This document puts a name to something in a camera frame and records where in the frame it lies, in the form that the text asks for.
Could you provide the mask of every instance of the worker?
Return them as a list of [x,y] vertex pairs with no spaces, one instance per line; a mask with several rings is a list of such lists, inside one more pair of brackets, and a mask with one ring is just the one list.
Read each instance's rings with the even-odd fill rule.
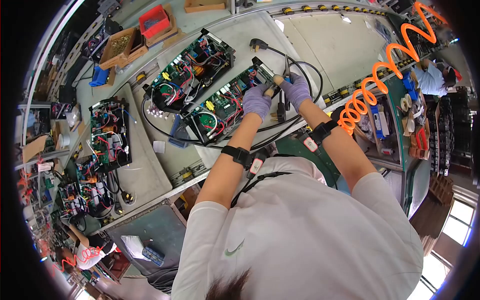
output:
[[[331,119],[312,102],[305,79],[291,76],[293,84],[279,85],[287,99],[311,128],[326,129]],[[270,111],[266,89],[245,93],[230,150],[250,149]],[[322,145],[351,196],[328,187],[309,160],[277,156],[253,180],[283,175],[245,189],[231,207],[249,171],[222,150],[188,218],[173,300],[391,300],[412,293],[423,265],[415,229],[351,136],[338,126],[325,132]]]
[[[65,231],[75,243],[73,251],[66,247],[55,248],[56,261],[60,265],[60,269],[63,267],[68,274],[73,270],[72,264],[81,270],[90,269],[117,248],[113,240],[106,241],[98,234],[86,237],[75,227],[74,222],[69,222],[67,218],[62,218],[61,222],[63,224],[59,224],[59,226],[62,227],[63,231]],[[67,261],[67,259],[72,262],[72,264],[62,262],[62,260]]]
[[419,69],[416,65],[412,68],[419,82],[419,89],[424,95],[445,96],[448,88],[456,84],[456,74],[452,67],[440,71],[437,65],[428,59],[424,59],[422,67]]

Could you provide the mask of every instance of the window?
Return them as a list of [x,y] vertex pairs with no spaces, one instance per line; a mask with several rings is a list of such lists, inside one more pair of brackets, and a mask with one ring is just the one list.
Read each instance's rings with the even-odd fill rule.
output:
[[[472,229],[475,213],[476,210],[472,206],[455,199],[442,232],[465,246]],[[435,251],[430,252],[423,258],[423,271],[420,281],[408,300],[430,299],[442,286],[452,267]]]
[[459,244],[465,245],[471,232],[473,215],[473,207],[455,200],[442,232]]

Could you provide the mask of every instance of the orange coiled air hose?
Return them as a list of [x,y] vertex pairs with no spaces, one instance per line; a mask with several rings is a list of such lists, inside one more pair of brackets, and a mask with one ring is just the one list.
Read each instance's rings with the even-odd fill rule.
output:
[[361,89],[355,90],[353,92],[352,99],[347,101],[347,103],[345,104],[345,109],[340,113],[340,120],[338,120],[338,124],[343,129],[345,129],[345,131],[347,131],[348,134],[350,134],[350,135],[352,135],[352,133],[353,133],[353,129],[355,128],[355,123],[360,121],[360,114],[361,115],[367,114],[367,106],[365,105],[365,103],[357,100],[358,94],[362,93],[363,98],[365,99],[365,101],[367,101],[368,104],[377,105],[377,98],[375,98],[375,96],[373,95],[372,92],[370,92],[366,89],[367,83],[374,82],[374,83],[377,84],[378,89],[382,93],[384,93],[384,94],[388,93],[387,86],[378,79],[377,69],[381,68],[381,67],[392,69],[393,72],[395,73],[395,75],[398,78],[400,78],[400,79],[403,78],[402,73],[398,70],[398,68],[395,65],[395,62],[392,59],[393,49],[400,49],[403,52],[410,55],[415,61],[417,61],[417,62],[420,61],[420,58],[419,58],[417,52],[415,51],[415,49],[412,45],[412,42],[410,42],[410,39],[407,36],[407,29],[410,29],[410,30],[413,30],[413,31],[419,33],[420,35],[422,35],[424,38],[426,38],[429,42],[431,42],[433,44],[436,43],[437,37],[433,33],[433,29],[430,26],[430,24],[428,23],[427,18],[425,17],[425,15],[421,11],[421,9],[423,8],[424,10],[433,14],[435,17],[437,17],[443,23],[447,23],[447,21],[444,19],[444,17],[439,15],[437,12],[435,12],[430,7],[424,5],[420,2],[415,2],[415,4],[413,6],[417,10],[417,12],[418,12],[420,18],[422,19],[423,23],[427,27],[428,34],[425,33],[423,30],[419,29],[418,27],[413,26],[412,24],[402,24],[401,32],[402,32],[403,39],[405,40],[405,43],[407,44],[408,48],[405,48],[404,46],[396,44],[396,43],[389,44],[387,46],[387,49],[386,49],[388,63],[383,62],[383,61],[379,61],[379,62],[377,62],[373,65],[373,67],[372,67],[373,77],[367,77],[362,81]]

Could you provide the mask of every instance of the hand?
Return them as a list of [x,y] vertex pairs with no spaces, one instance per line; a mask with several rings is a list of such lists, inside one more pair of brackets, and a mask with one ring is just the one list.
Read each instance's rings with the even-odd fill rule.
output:
[[268,89],[266,84],[260,84],[249,89],[243,96],[243,115],[249,112],[254,112],[264,121],[266,115],[270,111],[272,105],[272,98],[264,95]]
[[293,84],[283,80],[278,86],[285,92],[285,97],[290,101],[290,103],[295,108],[295,111],[298,113],[300,104],[306,99],[312,99],[310,96],[310,91],[308,89],[308,84],[305,78],[300,75],[297,75],[293,72],[291,74],[291,81]]

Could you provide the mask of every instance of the white t-shirt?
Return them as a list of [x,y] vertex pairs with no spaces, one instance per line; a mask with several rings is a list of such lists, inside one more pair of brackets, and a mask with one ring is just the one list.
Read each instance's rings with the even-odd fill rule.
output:
[[204,299],[215,279],[226,283],[248,269],[245,299],[412,293],[422,244],[381,174],[361,178],[350,197],[326,186],[307,159],[268,158],[257,175],[273,171],[294,174],[260,181],[230,210],[211,201],[193,207],[173,300]]
[[431,63],[428,65],[426,72],[418,69],[416,66],[413,67],[413,72],[419,82],[419,89],[424,95],[436,95],[442,97],[447,94],[447,89],[442,87],[445,83],[442,72],[435,68]]
[[[107,256],[108,254],[112,253],[115,249],[117,248],[117,245],[113,243],[112,249],[108,249],[107,254],[103,252],[103,249],[100,250],[100,252],[96,251],[96,248],[94,247],[88,247],[86,248],[82,243],[78,245],[78,250],[77,250],[77,266],[81,270],[86,270],[90,269],[94,265],[96,265],[102,258]],[[85,251],[85,256],[91,256],[89,258],[86,258],[82,255],[82,252]]]

